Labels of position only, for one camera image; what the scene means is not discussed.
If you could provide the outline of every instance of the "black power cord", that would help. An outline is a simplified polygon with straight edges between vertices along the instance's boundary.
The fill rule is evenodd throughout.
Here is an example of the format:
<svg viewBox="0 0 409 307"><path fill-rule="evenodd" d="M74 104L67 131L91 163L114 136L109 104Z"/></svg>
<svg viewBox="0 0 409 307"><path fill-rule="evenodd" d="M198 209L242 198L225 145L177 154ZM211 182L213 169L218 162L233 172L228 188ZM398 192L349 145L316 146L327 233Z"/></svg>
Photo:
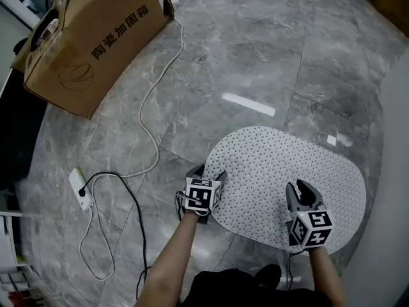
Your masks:
<svg viewBox="0 0 409 307"><path fill-rule="evenodd" d="M125 180L123 179L123 177L118 174L115 173L113 171L101 171L99 173L95 173L93 176L91 176L89 178L89 180L85 183L84 187L82 187L82 189L80 191L78 191L78 194L80 196L85 196L85 188L87 187L87 185L91 182L91 180L99 175L113 175L115 177L118 177L123 185L125 186L125 188L127 189L127 191L129 192L129 194L131 195L132 199L134 199L134 202L136 204L136 208L138 211L138 217L139 217L139 226L141 227L141 232L142 232L142 238L143 238L143 265L144 265L144 270L141 273L140 277L139 277L139 281L138 284L136 286L136 300L138 300L138 287L139 287L139 283L141 282L141 278L142 275L144 275L144 282L146 281L146 277L148 275L148 269L151 268L150 266L148 267L147 262L146 262L146 235L145 235L145 229L143 227L143 221L142 221L142 212L141 212L141 206L139 205L138 201L136 200L136 197L134 195L134 193L132 192L132 190L129 188L128 184L125 182Z"/></svg>
<svg viewBox="0 0 409 307"><path fill-rule="evenodd" d="M293 285L293 275L292 275L292 273L291 273L291 257L292 257L292 256L297 256L297 255L303 253L304 251L305 251L305 249L299 251L298 253L290 253L290 254L289 254L289 257L288 257L288 272L289 272L289 276L290 276L291 279L290 279L290 281L289 281L289 288L288 288L288 290L291 290L291 286Z"/></svg>

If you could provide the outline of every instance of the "white extension cord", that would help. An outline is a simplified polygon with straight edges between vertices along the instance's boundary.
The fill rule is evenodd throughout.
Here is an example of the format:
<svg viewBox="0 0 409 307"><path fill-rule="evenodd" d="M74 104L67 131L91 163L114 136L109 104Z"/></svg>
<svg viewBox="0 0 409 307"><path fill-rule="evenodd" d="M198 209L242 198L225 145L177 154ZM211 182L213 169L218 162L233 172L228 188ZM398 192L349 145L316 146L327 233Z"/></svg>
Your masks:
<svg viewBox="0 0 409 307"><path fill-rule="evenodd" d="M149 88L148 92L146 92L145 97L143 98L142 103L141 103L141 106L140 106L140 108L139 108L139 114L138 114L138 122L139 122L139 125L142 127L143 131L145 131L145 133L147 133L147 135L149 135L149 137L150 137L150 139L151 139L151 141L152 141L152 143L153 143L153 146L155 147L155 155L156 155L155 161L153 162L153 164L152 164L148 169L144 169L144 170L142 170L142 171L139 171L139 172L133 173L133 174L129 174L129 175L123 175L123 176L121 176L122 178L136 177L136 176L138 176L138 175L145 174L145 173L151 171L153 168L155 168L156 165L157 165L158 162L159 162L159 149L158 149L158 145L157 145L157 143L156 143L156 141L155 141L155 138L153 137L153 135L152 135L151 132L149 131L149 129L143 124L143 122L142 122L142 120L141 120L141 116L142 116L142 108L143 108L143 105L144 105L144 103L146 102L146 100L148 99L149 94L152 92L152 90L156 87L156 85L157 85L157 84L160 82L160 80L163 78L163 76L165 75L167 69L171 66L171 64L172 64L172 63L176 60L176 58L179 57L180 54L183 52L183 48L184 48L184 43L183 43L183 25L180 24L176 19L174 19L174 21L177 22L177 23L180 25L180 43L181 43L180 50L179 50L179 52L176 54L176 56L173 57L173 58L170 60L170 62L167 63L167 65L165 66L164 70L162 71L162 73L161 73L161 75L159 76L159 78L157 79L157 81L156 81L155 83L153 83L153 85ZM98 281L105 281L105 280L109 279L109 278L115 273L115 262L114 262L114 257L113 257L112 251L111 251L111 247L109 246L108 240L107 240L107 238L105 237L104 231L102 230L102 227L101 227L99 209L98 209L98 206L97 206L97 204L96 204L96 199L95 199L95 194L94 194L95 183L96 183L96 181L97 181L101 176L113 176L113 175L111 175L111 174L101 174L101 175L96 176L95 179L94 179L94 181L93 181L93 183L92 183L91 195L92 195L92 198L93 198L93 201L94 201L94 205L95 205L95 209L96 209L96 214L97 214L97 216L98 216L98 227L99 227L99 229L100 229L100 232L101 232L102 237L104 238L105 245L107 246L107 248L108 248L108 250L109 250L110 257L111 257L111 262L112 262L112 266L113 266L112 272L111 272L109 275L107 275L106 277L104 277L104 278L98 277L98 276L91 270L91 268L89 267L87 261L85 260L84 256L82 255L82 251L81 251L82 242L84 241L85 237L88 235L89 227L91 226L91 222L92 222L92 218L93 218L93 210L92 210L93 206L90 206L90 208L89 208L90 213L91 213L91 215L90 215L91 217L89 218L89 222L88 222L88 226L87 226L87 230L86 230L86 232L85 232L85 235L82 237L81 242L80 242L80 244L79 244L79 253L80 253L80 255L81 255L82 261L85 263L86 267L87 267L88 270L92 273L92 275L94 275L94 277L95 277Z"/></svg>

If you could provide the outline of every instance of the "black shoe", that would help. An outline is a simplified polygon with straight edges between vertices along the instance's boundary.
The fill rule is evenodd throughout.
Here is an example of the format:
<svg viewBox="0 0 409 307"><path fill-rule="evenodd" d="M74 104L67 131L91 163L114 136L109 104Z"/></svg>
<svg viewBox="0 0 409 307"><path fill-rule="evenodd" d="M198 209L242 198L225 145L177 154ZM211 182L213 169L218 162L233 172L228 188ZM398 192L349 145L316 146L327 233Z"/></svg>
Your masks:
<svg viewBox="0 0 409 307"><path fill-rule="evenodd" d="M260 269L254 277L259 287L277 288L281 279L281 268L278 265L267 265Z"/></svg>

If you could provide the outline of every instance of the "black pants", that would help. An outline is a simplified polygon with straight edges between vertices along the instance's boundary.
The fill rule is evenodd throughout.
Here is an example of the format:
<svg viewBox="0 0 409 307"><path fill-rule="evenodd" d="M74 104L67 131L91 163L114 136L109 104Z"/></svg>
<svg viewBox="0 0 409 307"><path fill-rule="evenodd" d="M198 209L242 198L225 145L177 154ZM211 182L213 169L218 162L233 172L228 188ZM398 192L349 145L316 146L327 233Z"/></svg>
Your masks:
<svg viewBox="0 0 409 307"><path fill-rule="evenodd" d="M308 289L282 291L259 287L254 278L238 269L201 272L193 281L186 306L331 306L322 293Z"/></svg>

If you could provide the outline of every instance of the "white mat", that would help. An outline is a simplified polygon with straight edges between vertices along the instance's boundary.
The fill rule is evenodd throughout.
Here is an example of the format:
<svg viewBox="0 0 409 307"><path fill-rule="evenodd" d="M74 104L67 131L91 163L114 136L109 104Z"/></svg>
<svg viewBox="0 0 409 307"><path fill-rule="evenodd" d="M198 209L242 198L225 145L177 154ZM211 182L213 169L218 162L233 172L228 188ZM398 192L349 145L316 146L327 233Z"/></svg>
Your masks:
<svg viewBox="0 0 409 307"><path fill-rule="evenodd" d="M222 139L207 159L203 178L215 179L225 170L228 181L213 217L228 230L269 246L300 250L288 246L285 224L291 220L285 188L298 178L313 185L334 214L329 253L352 238L364 216L366 188L354 163L270 127L246 127Z"/></svg>

